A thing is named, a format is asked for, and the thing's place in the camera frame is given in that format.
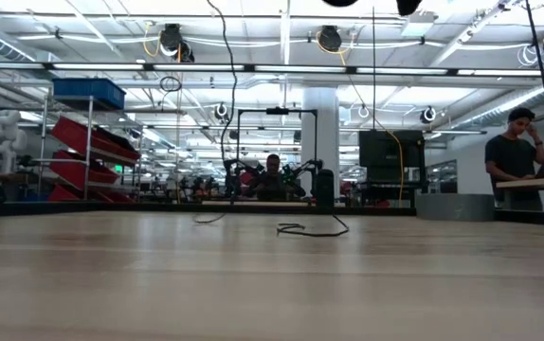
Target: black monitor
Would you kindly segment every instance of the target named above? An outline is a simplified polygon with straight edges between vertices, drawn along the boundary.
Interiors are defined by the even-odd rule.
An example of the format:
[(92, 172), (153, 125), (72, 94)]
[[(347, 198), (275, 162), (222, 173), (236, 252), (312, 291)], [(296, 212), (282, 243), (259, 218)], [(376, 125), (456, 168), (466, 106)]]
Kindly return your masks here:
[[(424, 133), (418, 131), (392, 132), (400, 141), (403, 149), (403, 167), (422, 167)], [(398, 143), (385, 131), (367, 131), (358, 133), (359, 164), (367, 168), (399, 167)]]

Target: ceiling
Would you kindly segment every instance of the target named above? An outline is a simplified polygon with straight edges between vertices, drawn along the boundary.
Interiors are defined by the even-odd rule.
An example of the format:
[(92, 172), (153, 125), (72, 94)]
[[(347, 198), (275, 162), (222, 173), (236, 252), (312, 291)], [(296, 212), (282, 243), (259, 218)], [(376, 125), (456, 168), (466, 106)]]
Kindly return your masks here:
[[(336, 54), (325, 53), (316, 43), (322, 25), (335, 25), (343, 39), (347, 65), (442, 68), (534, 68), (529, 63), (535, 58), (527, 12), (518, 1), (509, 10), (493, 17), (462, 45), (457, 45), (443, 58), (439, 56), (452, 46), (473, 22), (497, 6), (497, 0), (424, 0), (414, 15), (434, 13), (436, 20), (426, 33), (425, 44), (419, 37), (401, 35), (407, 18), (396, 13), (394, 1), (360, 0), (351, 7), (336, 9), (320, 0), (299, 1), (246, 1), (212, 0), (226, 16), (227, 38), (232, 45), (235, 63), (341, 65)], [(544, 34), (544, 0), (532, 1), (536, 30)], [(142, 38), (155, 40), (165, 24), (180, 24), (183, 37), (189, 41), (197, 63), (229, 63), (229, 55), (222, 37), (222, 21), (205, 0), (189, 2), (162, 0), (0, 0), (0, 34), (13, 45), (20, 46), (42, 61), (44, 52), (57, 61), (92, 63), (170, 63), (169, 57), (157, 54), (151, 57), (144, 50)], [(376, 49), (372, 43), (375, 37)], [(150, 52), (156, 51), (155, 42), (147, 42)], [(148, 125), (219, 126), (214, 111), (219, 103), (231, 102), (232, 76), (229, 73), (191, 73), (176, 75), (183, 78), (181, 97), (171, 93), (165, 97), (158, 80), (169, 76), (165, 72), (102, 72), (72, 71), (66, 76), (109, 77), (127, 91), (126, 107), (139, 108), (134, 113), (137, 123)], [(371, 127), (371, 116), (361, 117), (360, 99), (345, 75), (279, 75), (239, 73), (236, 107), (262, 109), (283, 105), (300, 107), (302, 90), (307, 86), (336, 87), (339, 105), (346, 111), (341, 128)], [(376, 118), (391, 129), (429, 129), (419, 120), (419, 113), (428, 106), (444, 113), (439, 119), (467, 117), (477, 107), (517, 90), (539, 85), (539, 79), (511, 78), (447, 78), (447, 77), (378, 77), (376, 86), (370, 76), (353, 76), (358, 93), (371, 108), (376, 107)], [(18, 94), (42, 99), (50, 84), (47, 80), (21, 72), (0, 71), (0, 105), (20, 105), (32, 100)], [(160, 113), (164, 109), (181, 109), (185, 115)], [(117, 117), (100, 116), (100, 124), (110, 124)], [(265, 114), (245, 116), (242, 124), (265, 127), (299, 127), (297, 115), (269, 117)], [(198, 129), (154, 128), (151, 158), (169, 158), (162, 153), (160, 141), (168, 141), (190, 154), (194, 169), (209, 171), (218, 168), (221, 161), (219, 141), (221, 130), (203, 134)], [(452, 136), (441, 136), (434, 141), (437, 148)], [(293, 132), (249, 132), (241, 141), (250, 144), (292, 144)], [(356, 134), (340, 134), (343, 146), (357, 145)], [(299, 162), (298, 153), (284, 149), (253, 148), (248, 157), (263, 159), (263, 151), (280, 153), (285, 162)], [(342, 169), (348, 171), (357, 163), (357, 153), (340, 156)], [(158, 165), (156, 172), (168, 172), (173, 167)]]

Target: metal shelving rack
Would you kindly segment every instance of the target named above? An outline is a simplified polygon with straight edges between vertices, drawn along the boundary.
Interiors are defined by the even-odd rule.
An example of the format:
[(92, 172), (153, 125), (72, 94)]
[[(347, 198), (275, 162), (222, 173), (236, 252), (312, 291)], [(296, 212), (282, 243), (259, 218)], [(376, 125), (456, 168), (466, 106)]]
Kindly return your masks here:
[[(49, 104), (50, 104), (52, 99), (53, 100), (72, 99), (72, 100), (85, 100), (85, 101), (88, 100), (88, 116), (87, 116), (87, 125), (86, 125), (86, 127), (87, 127), (87, 138), (86, 138), (86, 152), (85, 152), (84, 160), (45, 159), (46, 119), (47, 119), (47, 116), (48, 116)], [(137, 159), (137, 162), (135, 163), (135, 160), (133, 160), (133, 159), (122, 157), (122, 156), (119, 156), (119, 155), (115, 155), (113, 153), (109, 153), (109, 152), (106, 152), (106, 151), (91, 147), (91, 138), (92, 138), (92, 131), (93, 131), (93, 113), (94, 113), (94, 104), (96, 103), (96, 101), (97, 100), (93, 96), (89, 96), (88, 98), (52, 97), (50, 92), (46, 96), (45, 104), (44, 104), (45, 108), (43, 110), (43, 126), (42, 126), (42, 131), (41, 131), (40, 158), (38, 160), (35, 160), (35, 161), (40, 162), (39, 177), (38, 177), (38, 195), (39, 196), (40, 196), (41, 188), (42, 188), (43, 170), (45, 168), (45, 164), (50, 164), (50, 163), (53, 163), (53, 162), (55, 162), (55, 163), (57, 163), (57, 162), (59, 162), (59, 163), (80, 163), (80, 164), (85, 165), (85, 168), (84, 168), (84, 187), (82, 189), (83, 190), (83, 199), (84, 200), (88, 199), (88, 192), (89, 192), (90, 188), (106, 188), (106, 189), (113, 189), (114, 191), (123, 191), (123, 192), (134, 192), (135, 191), (137, 193), (136, 200), (139, 201), (139, 190), (136, 190), (136, 189), (138, 189), (138, 187), (136, 188), (135, 184), (132, 184), (131, 186), (123, 186), (123, 185), (119, 186), (119, 185), (114, 185), (114, 184), (103, 184), (103, 183), (97, 183), (97, 182), (90, 182), (89, 181), (89, 169), (90, 169), (90, 166), (91, 166), (91, 153), (96, 153), (98, 155), (106, 156), (106, 158), (107, 158), (106, 161), (111, 161), (111, 162), (120, 161), (121, 163), (123, 163), (121, 165), (123, 167), (123, 174), (124, 174), (124, 167), (126, 167), (124, 164), (127, 164), (127, 163), (134, 164), (133, 173), (135, 173), (136, 170), (137, 170), (138, 174), (141, 174), (141, 157), (139, 157)], [(100, 105), (100, 106), (105, 106), (101, 102), (97, 102), (97, 104)], [(119, 112), (119, 110), (110, 109), (110, 112), (113, 112), (113, 111), (114, 112)], [(142, 126), (138, 126), (138, 129), (139, 129), (140, 132), (143, 131)], [(139, 134), (138, 150), (137, 151), (138, 151), (138, 153), (140, 155), (141, 155), (141, 142), (142, 142), (142, 134)], [(70, 186), (76, 188), (70, 182), (68, 182), (67, 180), (62, 178), (61, 175), (58, 174), (58, 176), (66, 184), (69, 184)]]

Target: person sitting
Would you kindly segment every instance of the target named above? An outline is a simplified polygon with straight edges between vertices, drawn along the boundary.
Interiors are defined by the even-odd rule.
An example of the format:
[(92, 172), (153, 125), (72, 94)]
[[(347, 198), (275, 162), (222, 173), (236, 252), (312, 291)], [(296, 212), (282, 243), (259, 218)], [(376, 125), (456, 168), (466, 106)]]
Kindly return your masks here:
[(302, 197), (306, 195), (305, 190), (297, 185), (286, 185), (282, 182), (279, 169), (281, 159), (276, 154), (268, 155), (265, 160), (266, 171), (257, 178), (253, 179), (246, 196), (257, 195), (258, 200), (262, 201), (283, 201), (290, 197)]

